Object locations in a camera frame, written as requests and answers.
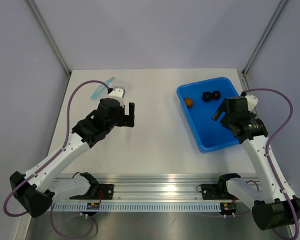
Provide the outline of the dark red plum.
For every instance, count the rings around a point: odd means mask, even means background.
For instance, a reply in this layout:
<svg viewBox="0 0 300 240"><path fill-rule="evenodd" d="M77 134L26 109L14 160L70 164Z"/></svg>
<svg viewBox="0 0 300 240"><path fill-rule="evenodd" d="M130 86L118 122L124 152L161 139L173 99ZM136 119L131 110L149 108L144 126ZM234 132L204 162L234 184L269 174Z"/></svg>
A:
<svg viewBox="0 0 300 240"><path fill-rule="evenodd" d="M221 98L221 93L218 90L212 92L212 98L214 100L219 100Z"/></svg>

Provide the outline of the dark blue plum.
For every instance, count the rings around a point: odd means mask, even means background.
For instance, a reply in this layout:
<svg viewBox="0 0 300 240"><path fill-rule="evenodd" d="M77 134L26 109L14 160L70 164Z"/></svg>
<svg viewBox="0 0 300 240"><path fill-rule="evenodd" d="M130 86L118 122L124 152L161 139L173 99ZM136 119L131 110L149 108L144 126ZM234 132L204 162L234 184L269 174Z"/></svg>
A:
<svg viewBox="0 0 300 240"><path fill-rule="evenodd" d="M205 92L202 93L201 97L202 97L204 102L209 102L209 101L212 100L213 94L209 91L205 91Z"/></svg>

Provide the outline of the clear zip top bag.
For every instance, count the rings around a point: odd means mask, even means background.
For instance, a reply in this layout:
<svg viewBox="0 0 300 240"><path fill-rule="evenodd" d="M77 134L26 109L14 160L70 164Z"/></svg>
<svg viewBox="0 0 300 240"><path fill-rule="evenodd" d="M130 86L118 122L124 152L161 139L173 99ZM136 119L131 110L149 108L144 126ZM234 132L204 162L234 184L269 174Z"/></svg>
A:
<svg viewBox="0 0 300 240"><path fill-rule="evenodd" d="M108 85L110 88L123 88L127 91L130 88L130 84L120 78L111 77L105 81L105 84ZM96 90L91 95L90 99L93 101L98 101L100 99L106 98L108 96L108 90L104 85L99 85Z"/></svg>

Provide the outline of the orange fruit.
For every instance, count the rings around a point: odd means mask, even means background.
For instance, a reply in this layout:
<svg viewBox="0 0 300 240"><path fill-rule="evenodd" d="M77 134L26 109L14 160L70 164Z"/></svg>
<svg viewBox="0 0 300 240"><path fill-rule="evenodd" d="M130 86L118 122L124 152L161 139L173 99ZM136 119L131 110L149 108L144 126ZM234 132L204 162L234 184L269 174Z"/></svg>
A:
<svg viewBox="0 0 300 240"><path fill-rule="evenodd" d="M191 108L194 104L194 101L191 98L185 98L184 103L187 108Z"/></svg>

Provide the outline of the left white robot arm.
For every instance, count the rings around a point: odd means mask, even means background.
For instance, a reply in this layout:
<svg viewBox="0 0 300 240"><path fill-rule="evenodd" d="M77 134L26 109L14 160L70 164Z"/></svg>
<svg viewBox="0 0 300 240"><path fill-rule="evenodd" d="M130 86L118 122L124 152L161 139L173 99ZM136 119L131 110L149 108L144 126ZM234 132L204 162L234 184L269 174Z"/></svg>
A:
<svg viewBox="0 0 300 240"><path fill-rule="evenodd" d="M68 134L65 145L56 149L26 173L15 171L9 178L14 197L33 218L44 214L56 202L65 199L89 200L99 197L98 180L88 172L71 179L55 181L70 163L102 141L114 127L135 125L135 104L129 103L129 114L114 98L103 98L97 109L80 120Z"/></svg>

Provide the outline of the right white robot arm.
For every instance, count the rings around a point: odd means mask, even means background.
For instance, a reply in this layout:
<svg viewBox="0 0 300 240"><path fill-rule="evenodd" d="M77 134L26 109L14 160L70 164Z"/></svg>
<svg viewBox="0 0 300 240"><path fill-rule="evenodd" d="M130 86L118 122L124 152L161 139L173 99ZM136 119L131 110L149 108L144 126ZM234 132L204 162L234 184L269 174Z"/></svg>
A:
<svg viewBox="0 0 300 240"><path fill-rule="evenodd" d="M248 185L236 174L220 177L217 193L231 195L252 212L261 230L297 225L300 219L300 198L287 183L268 144L268 132L261 119L252 112L258 103L253 95L225 98L212 119L232 132L248 154L261 184L261 191Z"/></svg>

